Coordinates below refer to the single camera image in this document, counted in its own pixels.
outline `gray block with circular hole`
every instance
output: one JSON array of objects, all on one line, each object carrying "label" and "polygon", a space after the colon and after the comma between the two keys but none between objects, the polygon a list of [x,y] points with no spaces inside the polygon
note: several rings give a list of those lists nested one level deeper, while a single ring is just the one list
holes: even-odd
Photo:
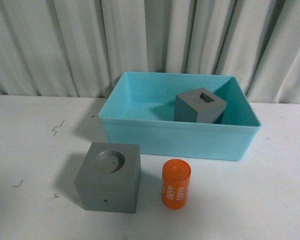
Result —
[{"label": "gray block with circular hole", "polygon": [[74,184],[85,210],[134,214],[140,176],[139,145],[93,142]]},{"label": "gray block with circular hole", "polygon": [[227,102],[204,87],[175,96],[173,119],[178,122],[220,124]]}]

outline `white table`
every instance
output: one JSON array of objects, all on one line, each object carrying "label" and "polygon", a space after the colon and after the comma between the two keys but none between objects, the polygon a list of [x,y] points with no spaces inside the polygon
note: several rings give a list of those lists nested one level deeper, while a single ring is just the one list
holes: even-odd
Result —
[{"label": "white table", "polygon": [[104,102],[0,95],[0,240],[300,240],[300,105],[253,103],[262,127],[241,161],[182,158],[192,175],[179,210],[161,201],[171,157],[142,154],[125,214],[83,210],[73,183],[91,142],[106,141]]}]

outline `gray foam block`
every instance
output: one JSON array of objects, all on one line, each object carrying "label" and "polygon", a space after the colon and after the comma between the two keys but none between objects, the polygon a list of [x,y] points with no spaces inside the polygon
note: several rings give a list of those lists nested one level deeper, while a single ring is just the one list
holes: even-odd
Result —
[{"label": "gray foam block", "polygon": [[74,184],[85,210],[134,214],[140,176],[139,145],[93,142]]},{"label": "gray foam block", "polygon": [[173,119],[178,122],[219,124],[227,102],[205,88],[175,96]]}]

